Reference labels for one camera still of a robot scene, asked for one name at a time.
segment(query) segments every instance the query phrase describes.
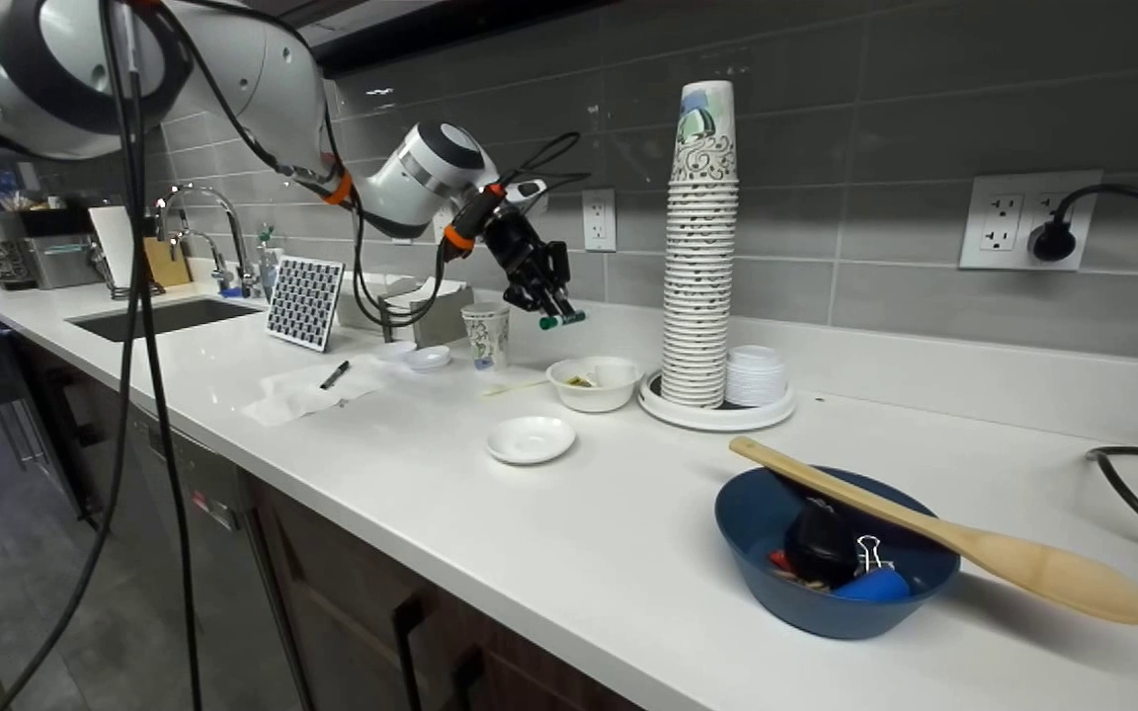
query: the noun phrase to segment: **kitchen counter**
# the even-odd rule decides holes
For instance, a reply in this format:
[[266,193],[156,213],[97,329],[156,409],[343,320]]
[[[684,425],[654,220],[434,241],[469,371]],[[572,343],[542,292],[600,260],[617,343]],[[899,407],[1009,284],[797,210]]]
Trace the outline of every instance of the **kitchen counter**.
[[[3,324],[104,384],[115,384],[118,343],[69,320],[115,309],[108,287],[0,287]],[[572,414],[542,386],[559,354],[660,359],[660,312],[587,309],[588,324],[548,335],[521,320],[500,376],[403,367],[380,354],[377,332],[343,332],[332,354],[314,354],[268,341],[260,316],[158,343],[186,437],[642,707],[1138,704],[1138,628],[1046,608],[974,566],[878,641],[820,641],[768,616],[712,518],[721,484],[750,465],[726,449],[730,433],[675,429],[642,407]],[[1094,443],[1138,443],[1133,359],[756,320],[730,332],[783,346],[797,386],[797,414],[760,443],[1138,580],[1138,522],[1087,462]],[[340,359],[352,359],[343,407],[273,425],[252,414],[285,376],[330,376]],[[560,414],[576,446],[548,465],[504,465],[488,433],[511,414]]]

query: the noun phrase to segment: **robotic arm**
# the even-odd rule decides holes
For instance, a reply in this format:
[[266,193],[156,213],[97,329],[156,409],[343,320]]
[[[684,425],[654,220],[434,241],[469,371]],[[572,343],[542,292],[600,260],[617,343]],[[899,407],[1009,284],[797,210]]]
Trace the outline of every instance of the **robotic arm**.
[[[393,238],[415,238],[432,213],[464,199],[439,260],[465,255],[484,238],[508,270],[513,299],[547,324],[580,320],[564,284],[564,243],[547,243],[519,210],[513,172],[457,125],[413,125],[403,146],[364,181],[343,171],[320,72],[295,30],[234,5],[132,0],[111,19],[124,66],[137,72],[144,116],[174,104],[222,105],[251,149],[276,172],[361,210]],[[0,0],[0,142],[36,158],[99,158],[118,149],[118,109],[104,50],[108,0]]]

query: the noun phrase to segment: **gray tile backsplash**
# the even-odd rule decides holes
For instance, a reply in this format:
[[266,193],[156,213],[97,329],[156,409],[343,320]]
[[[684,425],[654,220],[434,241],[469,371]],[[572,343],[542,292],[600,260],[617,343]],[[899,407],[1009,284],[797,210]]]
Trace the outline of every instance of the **gray tile backsplash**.
[[[622,0],[343,73],[332,105],[355,171],[419,118],[469,125],[504,166],[587,130],[559,171],[592,179],[538,228],[569,241],[576,297],[660,303],[675,93],[699,73],[739,91],[739,316],[1138,354],[1133,202],[1098,202],[1077,278],[957,270],[975,172],[1138,184],[1125,0]],[[294,254],[348,260],[348,217],[280,184],[222,118],[169,118],[166,162],[228,191]],[[576,191],[617,191],[617,254],[580,249]],[[373,238],[364,260],[428,274],[432,249]],[[452,278],[504,284],[488,254]]]

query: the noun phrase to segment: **wooden spoon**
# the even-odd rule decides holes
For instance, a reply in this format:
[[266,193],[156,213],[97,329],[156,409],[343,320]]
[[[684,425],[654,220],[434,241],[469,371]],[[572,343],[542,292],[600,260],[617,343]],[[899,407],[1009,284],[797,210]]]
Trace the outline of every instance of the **wooden spoon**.
[[907,508],[891,497],[832,478],[792,453],[779,453],[756,437],[730,437],[730,449],[770,465],[779,478],[797,483],[822,497],[833,497],[851,508],[862,508],[924,542],[936,542],[1040,601],[1116,624],[1138,624],[1138,586],[1098,561],[1040,542],[942,522],[921,508]]

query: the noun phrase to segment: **stack of paper cups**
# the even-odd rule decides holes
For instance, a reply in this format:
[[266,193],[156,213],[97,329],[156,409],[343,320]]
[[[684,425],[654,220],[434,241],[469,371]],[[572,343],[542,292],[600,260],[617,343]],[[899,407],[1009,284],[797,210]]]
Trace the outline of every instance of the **stack of paper cups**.
[[660,371],[660,393],[679,407],[722,407],[735,204],[730,84],[689,84],[679,97],[675,166],[667,184],[667,343]]

